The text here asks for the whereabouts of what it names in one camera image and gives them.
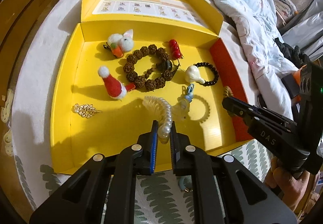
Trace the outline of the person's right hand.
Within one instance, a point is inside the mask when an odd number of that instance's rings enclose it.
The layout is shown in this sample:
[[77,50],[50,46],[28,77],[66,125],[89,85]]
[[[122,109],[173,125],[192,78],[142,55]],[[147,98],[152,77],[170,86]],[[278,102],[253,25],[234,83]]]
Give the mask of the person's right hand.
[[314,192],[319,176],[320,173],[313,175],[304,171],[298,179],[295,179],[284,168],[279,167],[278,159],[273,157],[264,183],[269,188],[279,187],[284,193],[282,201],[292,211],[297,214],[301,210],[309,213],[319,198],[319,194]]

